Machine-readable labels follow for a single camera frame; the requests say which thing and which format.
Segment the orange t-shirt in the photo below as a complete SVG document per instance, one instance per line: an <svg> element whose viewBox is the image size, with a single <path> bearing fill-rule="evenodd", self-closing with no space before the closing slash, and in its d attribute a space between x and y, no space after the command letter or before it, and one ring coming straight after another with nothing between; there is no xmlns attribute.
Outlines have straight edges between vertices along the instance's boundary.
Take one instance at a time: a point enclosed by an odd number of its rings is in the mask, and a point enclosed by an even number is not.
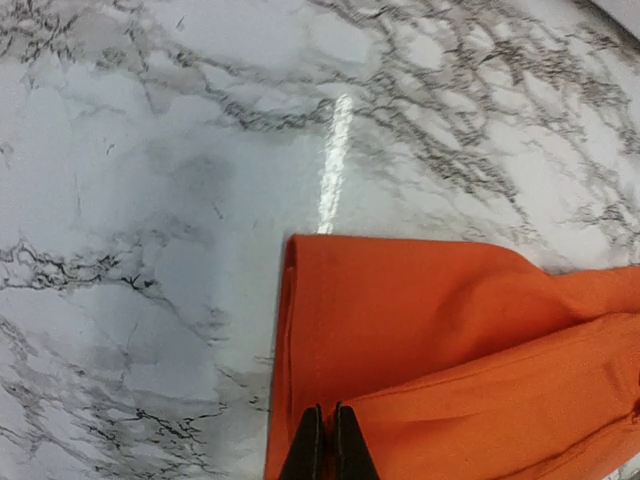
<svg viewBox="0 0 640 480"><path fill-rule="evenodd" d="M384 479L602 479L639 451L639 270L483 243L294 235L265 475L353 408Z"/></svg>

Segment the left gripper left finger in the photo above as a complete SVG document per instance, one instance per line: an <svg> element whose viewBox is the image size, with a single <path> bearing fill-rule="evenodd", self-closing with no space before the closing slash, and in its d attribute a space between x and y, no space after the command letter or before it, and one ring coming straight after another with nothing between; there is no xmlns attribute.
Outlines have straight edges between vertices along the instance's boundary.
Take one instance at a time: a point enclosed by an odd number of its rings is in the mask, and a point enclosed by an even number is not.
<svg viewBox="0 0 640 480"><path fill-rule="evenodd" d="M307 408L289 447L280 480L320 480L323 476L324 423L319 405Z"/></svg>

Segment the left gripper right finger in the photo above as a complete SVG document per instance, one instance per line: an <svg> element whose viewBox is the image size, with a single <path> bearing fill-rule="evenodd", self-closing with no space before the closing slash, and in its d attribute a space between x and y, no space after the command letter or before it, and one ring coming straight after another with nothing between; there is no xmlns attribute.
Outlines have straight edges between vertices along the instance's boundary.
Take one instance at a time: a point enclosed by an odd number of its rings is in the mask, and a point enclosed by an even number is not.
<svg viewBox="0 0 640 480"><path fill-rule="evenodd" d="M338 480L380 480L356 413L342 403L336 407L334 450Z"/></svg>

